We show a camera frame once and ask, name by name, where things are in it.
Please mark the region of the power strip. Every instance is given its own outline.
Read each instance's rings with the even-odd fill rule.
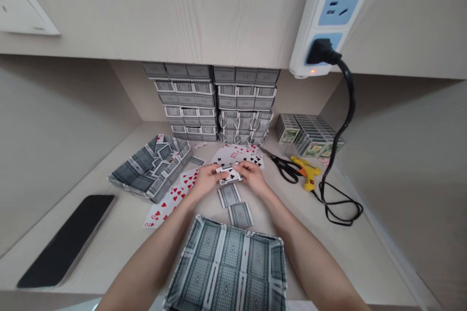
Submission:
[[[289,70],[297,79],[326,75],[327,63],[308,64],[316,39],[330,39],[335,51],[342,47],[365,0],[306,0]]]

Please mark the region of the black power cord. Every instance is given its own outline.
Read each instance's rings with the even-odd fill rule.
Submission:
[[[331,170],[332,165],[334,164],[334,158],[336,157],[337,142],[339,138],[341,137],[342,133],[349,126],[350,121],[352,120],[354,116],[354,112],[355,112],[355,91],[354,91],[354,81],[352,79],[352,73],[350,72],[349,68],[344,63],[344,61],[341,60],[341,58],[342,58],[342,55],[338,52],[335,52],[332,49],[331,41],[329,39],[317,39],[313,42],[313,45],[310,50],[310,54],[308,55],[308,58],[306,60],[308,64],[326,62],[331,65],[337,65],[341,69],[344,75],[345,82],[347,83],[347,89],[349,91],[349,109],[347,112],[347,117],[345,118],[344,124],[339,129],[339,131],[336,133],[336,136],[334,137],[334,141],[332,143],[331,157],[329,158],[329,165],[327,166],[327,169],[323,175],[323,179],[321,180],[318,186],[321,192],[321,198],[318,197],[315,190],[312,190],[311,193],[313,193],[316,199],[318,199],[321,203],[324,204],[324,207],[326,210],[326,217],[330,222],[336,225],[341,225],[341,226],[352,226],[354,221],[358,219],[360,215],[363,213],[363,206],[359,202],[350,198],[347,194],[343,193],[342,191],[338,190],[330,183],[326,182],[327,175],[329,174],[329,171]],[[325,185],[331,186],[333,189],[335,189],[337,192],[342,194],[347,199],[338,201],[338,202],[327,202],[324,199],[324,186]],[[356,214],[349,219],[340,218],[330,208],[331,206],[335,206],[339,204],[346,204],[346,203],[352,203],[353,205],[355,205],[357,209]],[[331,214],[336,220],[333,220],[329,216],[329,214]]]

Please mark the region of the plug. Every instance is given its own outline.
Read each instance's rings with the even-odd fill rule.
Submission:
[[[331,45],[330,39],[316,39],[311,45],[310,53],[306,58],[307,64],[318,64],[326,62],[331,65],[336,65],[342,55],[335,52]]]

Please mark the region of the black phone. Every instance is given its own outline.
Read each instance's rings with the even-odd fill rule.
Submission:
[[[115,200],[111,194],[86,197],[19,280],[20,289],[54,287],[78,264]]]

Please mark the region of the scissors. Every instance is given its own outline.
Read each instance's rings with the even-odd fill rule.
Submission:
[[[286,181],[288,181],[288,182],[290,182],[292,184],[296,184],[298,182],[298,177],[303,176],[301,173],[299,173],[299,170],[302,169],[299,165],[297,165],[297,164],[295,164],[295,163],[293,163],[291,161],[279,158],[278,156],[276,156],[276,155],[272,154],[271,152],[265,150],[261,146],[260,146],[260,149],[272,159],[274,164],[276,164],[277,168],[279,168],[279,172],[281,173],[282,177]]]

